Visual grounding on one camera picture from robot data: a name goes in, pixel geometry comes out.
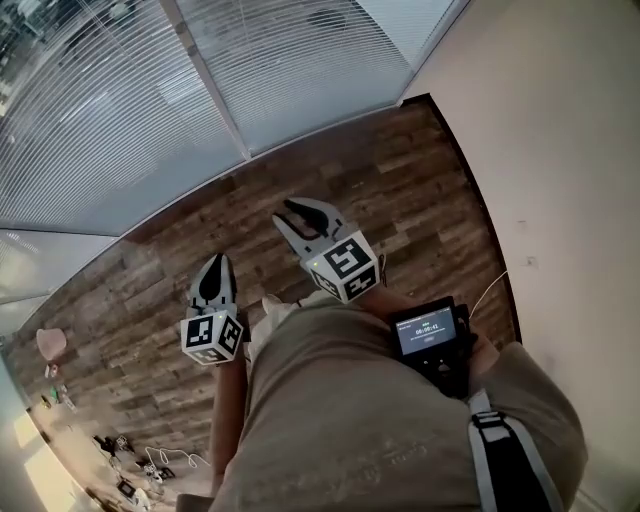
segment black strap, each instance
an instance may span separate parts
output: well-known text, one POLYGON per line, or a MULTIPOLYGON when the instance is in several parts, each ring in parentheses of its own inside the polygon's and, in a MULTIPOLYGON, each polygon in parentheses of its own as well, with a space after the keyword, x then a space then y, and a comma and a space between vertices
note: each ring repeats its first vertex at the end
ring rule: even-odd
POLYGON ((484 444, 497 510, 552 512, 518 436, 504 418, 496 411, 471 417, 484 444), (496 436, 502 429, 508 435, 496 436))

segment wooden floor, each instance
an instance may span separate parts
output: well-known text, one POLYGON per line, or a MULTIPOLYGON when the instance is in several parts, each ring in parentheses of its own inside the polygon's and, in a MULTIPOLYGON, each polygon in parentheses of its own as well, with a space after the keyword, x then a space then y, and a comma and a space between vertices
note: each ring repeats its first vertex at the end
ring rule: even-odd
MULTIPOLYGON (((180 351, 186 290, 214 252, 226 252, 252 322, 262 316, 265 293, 285 301, 310 293, 311 282, 271 222, 289 196, 330 201, 358 222, 374 250, 388 256, 389 286, 420 299, 450 294, 471 308, 502 272, 483 211, 428 103, 379 113, 203 187, 76 275, 5 349, 33 403, 51 386, 35 331, 60 327, 69 344, 56 383, 67 386, 78 408, 68 419, 75 431, 119 432, 134 446, 206 456, 212 370, 180 351)), ((514 339, 511 318, 500 282, 474 320, 502 346, 514 339)), ((76 477, 98 496, 115 495, 96 475, 76 477)), ((172 500, 164 498, 167 506, 172 500)))

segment device screen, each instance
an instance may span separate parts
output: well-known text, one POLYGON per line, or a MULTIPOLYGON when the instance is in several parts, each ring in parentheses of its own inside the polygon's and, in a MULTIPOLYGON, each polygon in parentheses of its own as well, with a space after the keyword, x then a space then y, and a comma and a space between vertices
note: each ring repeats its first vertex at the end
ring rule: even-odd
POLYGON ((456 337, 451 308, 443 308, 396 323, 402 354, 433 347, 456 337))

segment handheld device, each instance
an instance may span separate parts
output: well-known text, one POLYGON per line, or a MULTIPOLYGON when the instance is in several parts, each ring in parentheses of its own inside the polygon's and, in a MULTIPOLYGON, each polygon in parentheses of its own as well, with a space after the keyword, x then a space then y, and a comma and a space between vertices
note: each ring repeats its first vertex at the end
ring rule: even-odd
POLYGON ((469 390, 469 357, 477 336, 466 304, 444 297, 390 315, 397 358, 429 379, 442 393, 464 398, 469 390))

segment white wall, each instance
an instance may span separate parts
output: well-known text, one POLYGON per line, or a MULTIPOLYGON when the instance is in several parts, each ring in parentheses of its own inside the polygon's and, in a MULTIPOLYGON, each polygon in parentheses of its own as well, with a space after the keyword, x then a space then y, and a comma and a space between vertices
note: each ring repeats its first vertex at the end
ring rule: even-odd
POLYGON ((475 0, 407 97, 427 92, 487 202, 525 347, 582 418, 583 488, 629 510, 640 497, 640 11, 475 0))
POLYGON ((40 436, 26 413, 24 402, 18 395, 2 360, 0 390, 0 510, 99 510, 40 436))

